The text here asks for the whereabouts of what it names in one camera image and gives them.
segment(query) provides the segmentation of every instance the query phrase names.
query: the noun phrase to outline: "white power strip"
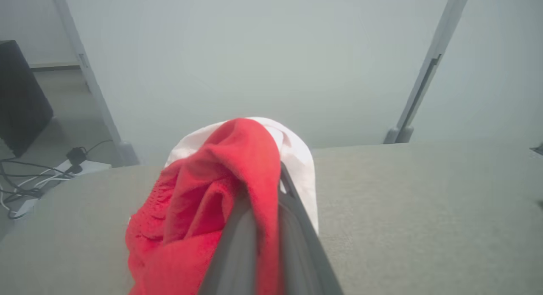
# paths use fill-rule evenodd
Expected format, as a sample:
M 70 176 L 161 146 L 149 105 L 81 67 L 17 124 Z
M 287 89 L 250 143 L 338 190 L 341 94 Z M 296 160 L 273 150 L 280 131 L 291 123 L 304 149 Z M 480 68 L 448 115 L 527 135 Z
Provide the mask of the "white power strip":
M 70 161 L 65 160 L 62 164 L 58 165 L 58 167 L 56 167 L 56 169 L 58 169 L 60 171 L 66 171 L 71 166 L 72 166 L 72 164 L 70 163 Z M 103 171 L 103 170 L 107 170 L 107 169 L 111 168 L 110 164 L 104 164 L 102 162 L 96 162 L 96 161 L 90 161 L 90 160 L 85 160 L 84 162 L 82 162 L 80 164 L 80 166 L 81 166 L 81 168 L 83 168 L 83 171 L 81 171 L 79 173 L 72 173 L 72 175 L 80 176 L 80 175 L 85 175 L 87 173 Z M 58 172 L 58 171 L 54 171 L 54 172 L 55 172 L 56 175 L 61 175 L 61 173 Z M 26 214 L 27 212 L 32 210 L 37 201 L 38 201 L 37 198 L 33 198 L 31 200 L 26 200 L 21 205 L 21 208 L 19 208 L 19 210 L 17 210 L 15 216 L 16 217 L 21 216 L 22 214 Z

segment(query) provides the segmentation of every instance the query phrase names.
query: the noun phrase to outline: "table surface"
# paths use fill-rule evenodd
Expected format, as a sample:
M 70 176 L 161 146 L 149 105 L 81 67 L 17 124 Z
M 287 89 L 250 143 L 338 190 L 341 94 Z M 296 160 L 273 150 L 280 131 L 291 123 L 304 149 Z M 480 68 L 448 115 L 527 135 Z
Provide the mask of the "table surface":
M 313 151 L 320 239 L 347 295 L 543 293 L 543 156 L 512 146 Z M 1 293 L 123 294 L 124 231 L 159 167 L 53 189 L 0 243 Z

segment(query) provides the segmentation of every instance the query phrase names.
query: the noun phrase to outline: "red fabric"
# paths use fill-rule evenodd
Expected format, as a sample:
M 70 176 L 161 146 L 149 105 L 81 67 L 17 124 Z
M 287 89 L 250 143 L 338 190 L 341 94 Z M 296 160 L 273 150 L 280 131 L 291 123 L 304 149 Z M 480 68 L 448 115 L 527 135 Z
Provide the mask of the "red fabric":
M 126 230 L 130 294 L 196 294 L 243 186 L 259 229 L 258 294 L 279 293 L 280 170 L 272 136 L 249 119 L 224 123 L 198 152 L 165 168 Z

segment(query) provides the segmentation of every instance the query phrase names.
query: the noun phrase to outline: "red cloth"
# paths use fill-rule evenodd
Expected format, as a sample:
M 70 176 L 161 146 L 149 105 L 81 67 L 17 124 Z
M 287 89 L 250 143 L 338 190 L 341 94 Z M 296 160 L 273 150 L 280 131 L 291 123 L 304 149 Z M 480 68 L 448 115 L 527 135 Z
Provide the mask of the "red cloth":
M 273 137 L 249 119 L 226 122 L 198 152 L 165 168 L 126 230 L 130 294 L 196 294 L 243 186 L 259 229 L 258 294 L 279 293 L 280 171 Z

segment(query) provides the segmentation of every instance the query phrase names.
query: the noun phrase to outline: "baseboard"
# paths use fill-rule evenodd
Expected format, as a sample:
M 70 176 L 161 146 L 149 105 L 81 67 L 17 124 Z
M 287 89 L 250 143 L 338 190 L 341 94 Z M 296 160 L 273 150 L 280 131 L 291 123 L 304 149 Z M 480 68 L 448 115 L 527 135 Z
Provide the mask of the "baseboard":
M 36 64 L 29 64 L 29 66 L 34 72 L 80 69 L 79 63 L 77 62 L 36 63 Z

